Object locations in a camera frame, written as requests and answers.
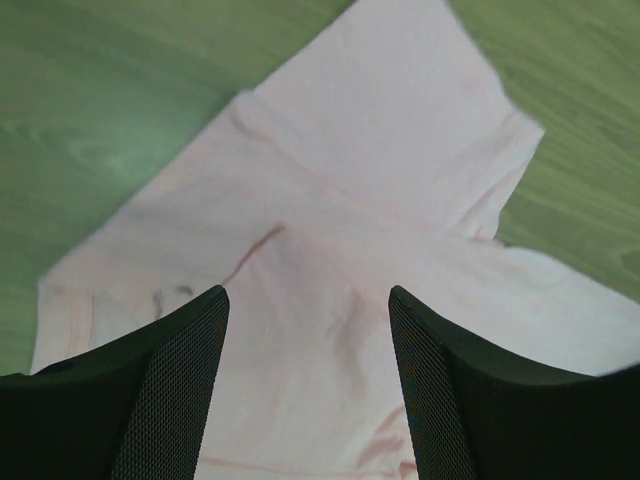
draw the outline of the white cloth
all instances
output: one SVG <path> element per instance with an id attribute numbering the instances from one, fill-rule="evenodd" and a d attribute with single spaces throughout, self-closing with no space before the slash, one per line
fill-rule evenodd
<path id="1" fill-rule="evenodd" d="M 541 134 L 440 0 L 360 0 L 41 280 L 33 370 L 223 283 L 197 478 L 417 478 L 394 284 L 551 365 L 640 358 L 638 305 L 489 240 Z"/>

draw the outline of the wood grain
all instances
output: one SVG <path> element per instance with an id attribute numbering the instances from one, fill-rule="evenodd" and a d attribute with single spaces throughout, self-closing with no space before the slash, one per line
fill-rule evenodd
<path id="1" fill-rule="evenodd" d="M 0 2 L 0 374 L 29 368 L 37 278 L 349 3 Z M 640 4 L 452 3 L 547 129 L 500 238 L 640 300 Z"/>

